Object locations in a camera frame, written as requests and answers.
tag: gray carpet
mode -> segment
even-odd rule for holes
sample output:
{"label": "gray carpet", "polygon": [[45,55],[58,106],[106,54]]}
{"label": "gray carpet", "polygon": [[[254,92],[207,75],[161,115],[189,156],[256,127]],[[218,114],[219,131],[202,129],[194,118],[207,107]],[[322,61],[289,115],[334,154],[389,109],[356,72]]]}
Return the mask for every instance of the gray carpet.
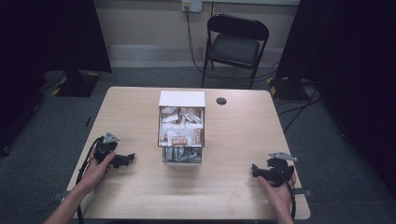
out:
{"label": "gray carpet", "polygon": [[[272,71],[261,68],[258,76]],[[244,72],[231,67],[216,68],[218,74],[248,77],[241,75]],[[44,86],[55,82],[61,74],[47,73],[48,83]],[[90,98],[51,96],[56,85],[44,91],[39,110],[10,145],[10,155],[0,158],[0,222],[41,223],[56,208],[58,203],[51,199],[52,195],[67,187],[108,88],[199,88],[200,84],[201,75],[193,67],[114,68],[113,74],[102,75]],[[245,89],[212,78],[205,87]],[[312,93],[315,86],[305,88]],[[268,90],[268,87],[261,81],[253,89]],[[302,105],[277,100],[275,104],[278,113]],[[279,116],[284,128],[297,112]],[[89,117],[91,122],[86,127]],[[308,106],[290,125],[286,139],[290,152],[299,159],[296,169],[303,186],[313,192],[307,198],[311,218],[296,223],[395,222],[395,202],[371,166],[343,138],[337,119],[325,104],[319,101]],[[87,219],[86,223],[108,221]]]}

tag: black chair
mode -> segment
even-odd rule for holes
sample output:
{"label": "black chair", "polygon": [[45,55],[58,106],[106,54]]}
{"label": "black chair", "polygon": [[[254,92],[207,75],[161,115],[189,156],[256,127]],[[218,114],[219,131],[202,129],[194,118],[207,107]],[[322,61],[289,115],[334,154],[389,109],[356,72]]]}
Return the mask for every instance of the black chair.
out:
{"label": "black chair", "polygon": [[[212,44],[212,32],[218,33]],[[215,15],[207,22],[207,42],[201,88],[204,87],[207,62],[224,63],[252,70],[251,89],[267,43],[269,31],[260,21],[226,14]]]}

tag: wooden table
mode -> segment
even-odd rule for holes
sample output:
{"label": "wooden table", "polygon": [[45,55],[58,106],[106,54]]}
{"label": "wooden table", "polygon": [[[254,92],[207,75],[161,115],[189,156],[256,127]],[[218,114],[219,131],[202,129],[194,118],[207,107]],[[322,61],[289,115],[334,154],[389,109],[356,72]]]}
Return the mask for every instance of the wooden table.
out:
{"label": "wooden table", "polygon": [[[205,92],[205,147],[201,166],[166,166],[158,147],[161,91]],[[216,100],[224,97],[226,105]],[[67,189],[75,186],[92,142],[107,131],[116,152],[135,153],[111,169],[81,204],[86,218],[274,219],[251,164],[267,169],[269,152],[290,153],[267,91],[112,87],[108,90]],[[297,176],[296,188],[301,187]],[[310,211],[296,196],[296,219]]]}

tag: open box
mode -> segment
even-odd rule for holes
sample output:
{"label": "open box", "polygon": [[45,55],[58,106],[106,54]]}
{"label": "open box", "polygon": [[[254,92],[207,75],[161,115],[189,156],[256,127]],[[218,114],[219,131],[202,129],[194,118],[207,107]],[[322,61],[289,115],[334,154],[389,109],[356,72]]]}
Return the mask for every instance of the open box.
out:
{"label": "open box", "polygon": [[165,164],[201,164],[205,145],[205,92],[162,91],[158,147]]}

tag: hand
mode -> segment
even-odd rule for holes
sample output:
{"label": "hand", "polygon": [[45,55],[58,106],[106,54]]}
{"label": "hand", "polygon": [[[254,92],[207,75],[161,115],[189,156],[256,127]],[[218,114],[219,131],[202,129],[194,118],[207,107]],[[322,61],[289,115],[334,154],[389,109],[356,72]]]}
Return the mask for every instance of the hand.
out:
{"label": "hand", "polygon": [[93,157],[95,150],[96,148],[91,152],[88,167],[85,170],[84,176],[78,183],[88,192],[100,182],[107,168],[109,168],[108,164],[116,157],[115,152],[110,152],[105,159],[98,164],[97,160]]}
{"label": "hand", "polygon": [[[286,183],[274,188],[262,176],[258,176],[260,184],[268,196],[268,200],[276,213],[278,223],[293,223],[290,215],[291,196]],[[292,174],[289,185],[292,187],[295,183],[296,175]]]}

